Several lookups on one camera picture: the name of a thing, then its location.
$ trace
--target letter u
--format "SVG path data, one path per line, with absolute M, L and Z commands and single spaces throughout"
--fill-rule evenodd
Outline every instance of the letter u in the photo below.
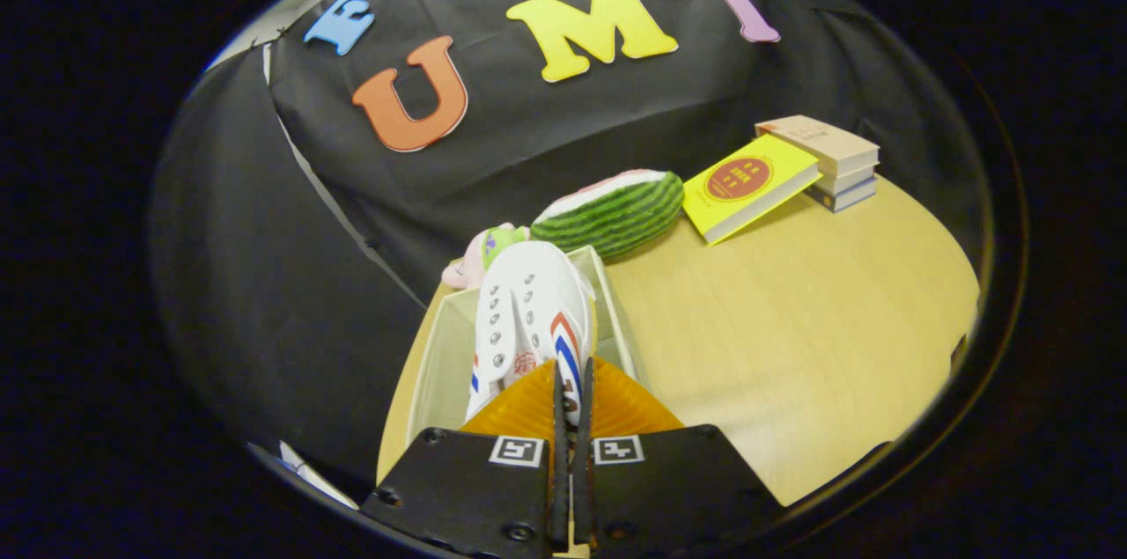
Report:
M 376 136 L 391 150 L 421 150 L 446 136 L 462 123 L 470 98 L 462 77 L 446 51 L 453 43 L 450 36 L 437 37 L 418 46 L 407 56 L 409 65 L 421 66 L 438 97 L 438 107 L 429 117 L 416 121 L 407 115 L 407 109 L 396 92 L 398 73 L 394 69 L 374 74 L 353 94 L 353 103 L 364 108 Z

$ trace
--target yellow letter m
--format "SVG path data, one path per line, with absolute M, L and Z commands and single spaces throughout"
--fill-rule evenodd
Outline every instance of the yellow letter m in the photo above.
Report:
M 614 62 L 614 30 L 622 34 L 627 57 L 649 57 L 673 53 L 677 41 L 662 33 L 639 0 L 591 0 L 591 14 L 558 0 L 527 0 L 505 14 L 522 20 L 532 30 L 548 64 L 541 70 L 544 81 L 558 82 L 587 72 L 591 62 L 571 51 L 575 42 L 600 62 Z

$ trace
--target plush toy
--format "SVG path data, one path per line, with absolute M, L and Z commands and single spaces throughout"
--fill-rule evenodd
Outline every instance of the plush toy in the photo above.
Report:
M 442 281 L 454 289 L 477 289 L 481 286 L 488 267 L 503 250 L 529 238 L 527 227 L 515 228 L 511 222 L 483 230 L 470 240 L 465 256 L 460 261 L 443 269 Z
M 565 254 L 591 245 L 609 260 L 668 231 L 684 198 L 677 175 L 630 170 L 551 203 L 532 222 L 532 239 Z
M 476 234 L 465 257 L 447 266 L 442 281 L 454 289 L 477 289 L 492 258 L 527 239 L 551 242 L 565 254 L 591 245 L 604 260 L 616 258 L 668 231 L 684 198 L 684 186 L 673 172 L 615 175 L 551 203 L 531 230 L 505 223 Z

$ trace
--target pink plush toy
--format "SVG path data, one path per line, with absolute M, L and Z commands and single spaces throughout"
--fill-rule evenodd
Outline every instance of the pink plush toy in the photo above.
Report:
M 494 259 L 511 245 L 525 242 L 532 234 L 527 227 L 515 228 L 506 222 L 483 230 L 470 240 L 465 256 L 442 272 L 442 281 L 454 289 L 478 289 Z

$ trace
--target wooden table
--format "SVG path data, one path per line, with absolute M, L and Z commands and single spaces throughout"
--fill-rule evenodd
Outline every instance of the wooden table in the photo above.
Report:
M 976 318 L 961 247 L 885 178 L 838 214 L 798 195 L 706 247 L 687 218 L 606 266 L 650 391 L 685 425 L 720 427 L 784 506 L 895 440 L 935 398 Z M 416 434 L 407 415 L 441 285 L 391 403 L 382 480 Z

